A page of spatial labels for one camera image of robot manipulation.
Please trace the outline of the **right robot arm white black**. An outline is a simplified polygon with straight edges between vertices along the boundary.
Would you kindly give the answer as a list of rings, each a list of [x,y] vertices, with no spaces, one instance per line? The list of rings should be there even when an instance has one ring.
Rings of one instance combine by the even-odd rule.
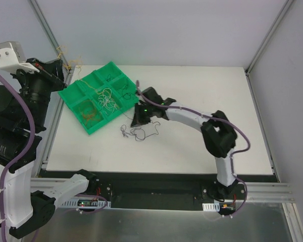
[[[237,134],[233,127],[221,121],[228,120],[225,113],[218,110],[203,114],[181,105],[173,98],[163,99],[153,87],[137,90],[136,95],[141,100],[135,104],[131,126],[146,125],[151,122],[151,117],[156,116],[199,131],[207,151],[215,158],[217,168],[217,180],[207,189],[208,196],[221,202],[233,196],[237,180],[230,156],[236,145]]]

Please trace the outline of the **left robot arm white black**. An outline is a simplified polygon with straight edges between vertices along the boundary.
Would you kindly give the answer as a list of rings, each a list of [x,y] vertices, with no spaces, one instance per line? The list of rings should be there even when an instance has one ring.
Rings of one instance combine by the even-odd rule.
[[[45,63],[30,58],[26,64],[30,70],[18,67],[10,72],[20,83],[19,91],[0,78],[0,228],[3,237],[17,239],[47,224],[55,210],[73,196],[97,192],[96,176],[84,169],[47,191],[31,191],[50,96],[66,84],[60,59]]]

